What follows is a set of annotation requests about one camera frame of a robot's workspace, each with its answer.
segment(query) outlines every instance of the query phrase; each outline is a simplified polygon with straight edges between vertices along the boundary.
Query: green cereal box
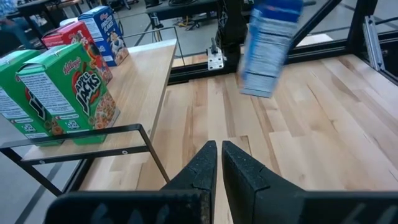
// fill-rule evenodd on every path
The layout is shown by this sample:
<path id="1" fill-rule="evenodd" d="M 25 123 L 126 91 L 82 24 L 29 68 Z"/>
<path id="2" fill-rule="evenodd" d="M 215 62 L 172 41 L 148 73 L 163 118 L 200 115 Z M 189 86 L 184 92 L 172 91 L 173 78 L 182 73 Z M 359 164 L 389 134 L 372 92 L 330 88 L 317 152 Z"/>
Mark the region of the green cereal box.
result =
<path id="1" fill-rule="evenodd" d="M 111 127 L 120 113 L 90 60 L 81 43 L 60 45 L 26 61 L 18 71 L 19 78 L 67 133 Z M 105 135 L 74 142 L 104 140 Z"/>
<path id="2" fill-rule="evenodd" d="M 27 138 L 63 134 L 55 119 L 16 75 L 25 61 L 38 55 L 37 50 L 19 50 L 0 59 L 0 113 Z"/>

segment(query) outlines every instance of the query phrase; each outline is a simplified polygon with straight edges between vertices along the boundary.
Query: apple jacks logo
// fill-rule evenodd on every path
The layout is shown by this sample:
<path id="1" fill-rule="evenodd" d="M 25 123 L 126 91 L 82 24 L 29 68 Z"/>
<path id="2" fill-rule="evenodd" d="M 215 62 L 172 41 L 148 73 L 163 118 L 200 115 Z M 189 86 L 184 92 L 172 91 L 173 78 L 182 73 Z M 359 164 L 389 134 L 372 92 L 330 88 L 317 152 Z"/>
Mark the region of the apple jacks logo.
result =
<path id="1" fill-rule="evenodd" d="M 79 102 L 87 116 L 90 115 L 90 104 L 100 94 L 101 80 L 95 73 L 77 72 L 73 77 L 73 92 L 76 94 L 76 100 Z"/>

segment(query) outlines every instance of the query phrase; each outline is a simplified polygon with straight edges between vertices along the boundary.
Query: red cereal box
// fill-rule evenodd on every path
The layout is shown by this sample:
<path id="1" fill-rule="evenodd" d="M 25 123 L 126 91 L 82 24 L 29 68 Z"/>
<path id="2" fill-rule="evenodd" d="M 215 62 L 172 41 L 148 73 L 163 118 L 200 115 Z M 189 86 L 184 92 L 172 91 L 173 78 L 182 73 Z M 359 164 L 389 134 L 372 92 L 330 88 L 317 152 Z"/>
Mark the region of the red cereal box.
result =
<path id="1" fill-rule="evenodd" d="M 91 58 L 90 67 L 98 70 L 99 75 L 106 84 L 111 81 L 113 77 L 111 70 L 104 61 L 84 22 L 72 22 L 55 29 L 45 34 L 42 40 L 48 48 L 62 44 L 82 43 Z"/>

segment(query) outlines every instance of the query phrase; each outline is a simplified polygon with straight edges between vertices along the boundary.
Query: wooden shelf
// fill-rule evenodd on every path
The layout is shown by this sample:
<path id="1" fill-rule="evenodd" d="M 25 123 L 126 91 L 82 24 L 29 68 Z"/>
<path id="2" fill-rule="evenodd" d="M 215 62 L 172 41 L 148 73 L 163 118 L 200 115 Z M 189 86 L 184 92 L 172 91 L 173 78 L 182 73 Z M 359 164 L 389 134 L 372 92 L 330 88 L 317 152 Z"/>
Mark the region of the wooden shelf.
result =
<path id="1" fill-rule="evenodd" d="M 175 46 L 174 39 L 129 48 L 130 56 L 120 66 L 112 68 L 113 79 L 108 89 L 121 111 L 114 126 L 140 123 L 152 140 Z M 33 146 L 23 161 L 142 145 L 144 141 L 137 131 L 109 134 L 102 144 L 77 146 L 72 140 L 67 140 L 61 146 Z"/>

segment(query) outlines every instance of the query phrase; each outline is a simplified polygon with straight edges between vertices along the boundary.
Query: apple jacks cereal box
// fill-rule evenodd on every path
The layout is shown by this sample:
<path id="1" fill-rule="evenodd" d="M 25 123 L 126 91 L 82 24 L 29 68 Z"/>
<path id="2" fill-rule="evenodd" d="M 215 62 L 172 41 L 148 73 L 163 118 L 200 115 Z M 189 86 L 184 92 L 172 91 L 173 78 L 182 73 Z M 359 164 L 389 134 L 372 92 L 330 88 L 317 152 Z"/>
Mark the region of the apple jacks cereal box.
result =
<path id="1" fill-rule="evenodd" d="M 119 65 L 129 55 L 110 7 L 95 7 L 80 15 L 78 19 L 86 24 L 109 66 Z"/>
<path id="2" fill-rule="evenodd" d="M 43 36 L 44 44 L 51 48 L 63 44 L 81 43 L 91 58 L 90 67 L 96 68 L 105 83 L 112 79 L 112 73 L 107 66 L 100 50 L 94 43 L 94 40 L 86 25 L 83 22 L 73 22 L 61 28 L 55 29 Z"/>
<path id="3" fill-rule="evenodd" d="M 62 128 L 16 75 L 25 61 L 39 54 L 36 50 L 19 50 L 0 59 L 0 113 L 27 138 L 63 134 Z"/>
<path id="4" fill-rule="evenodd" d="M 82 44 L 57 46 L 30 59 L 18 76 L 58 124 L 74 133 L 111 127 L 120 111 Z M 101 143 L 105 136 L 74 139 Z"/>

